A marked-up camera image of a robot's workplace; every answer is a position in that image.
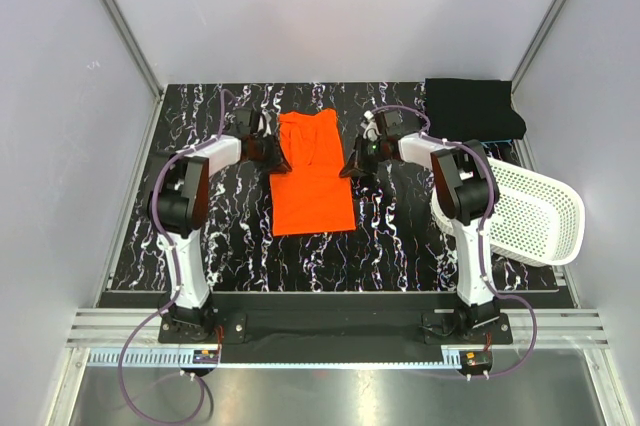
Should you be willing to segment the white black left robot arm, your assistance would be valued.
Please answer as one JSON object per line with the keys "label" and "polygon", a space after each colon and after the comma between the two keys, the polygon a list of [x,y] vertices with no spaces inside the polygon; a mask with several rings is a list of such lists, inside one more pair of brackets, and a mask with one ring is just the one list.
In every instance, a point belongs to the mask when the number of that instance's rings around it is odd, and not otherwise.
{"label": "white black left robot arm", "polygon": [[159,308],[167,331],[204,337],[214,332],[212,293],[200,244],[209,214],[209,180],[246,161],[268,173],[292,171],[272,132],[269,115],[250,107],[237,110],[230,125],[205,141],[152,158],[145,208],[169,272],[168,304]]}

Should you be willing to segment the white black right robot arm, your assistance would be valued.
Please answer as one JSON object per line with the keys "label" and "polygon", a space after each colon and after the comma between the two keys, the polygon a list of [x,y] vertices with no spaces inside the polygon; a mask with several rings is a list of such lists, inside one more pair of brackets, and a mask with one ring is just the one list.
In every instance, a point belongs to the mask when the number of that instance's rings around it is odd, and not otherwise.
{"label": "white black right robot arm", "polygon": [[479,141],[431,137],[428,121],[411,132],[399,114],[402,109],[383,106],[364,113],[363,131],[340,176],[371,176],[387,160],[414,163],[432,172],[432,196],[450,220],[456,241],[457,303],[439,324],[424,325],[422,330],[441,339],[464,338],[500,317],[490,250],[491,216],[500,199],[497,180]]}

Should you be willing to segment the orange t shirt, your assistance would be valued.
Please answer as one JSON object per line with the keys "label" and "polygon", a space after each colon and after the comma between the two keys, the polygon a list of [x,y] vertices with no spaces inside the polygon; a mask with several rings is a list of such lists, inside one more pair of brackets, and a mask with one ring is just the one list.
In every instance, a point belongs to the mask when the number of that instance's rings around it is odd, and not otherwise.
{"label": "orange t shirt", "polygon": [[336,111],[282,114],[279,134],[291,171],[270,176],[273,235],[355,230],[351,182],[340,176],[345,160]]}

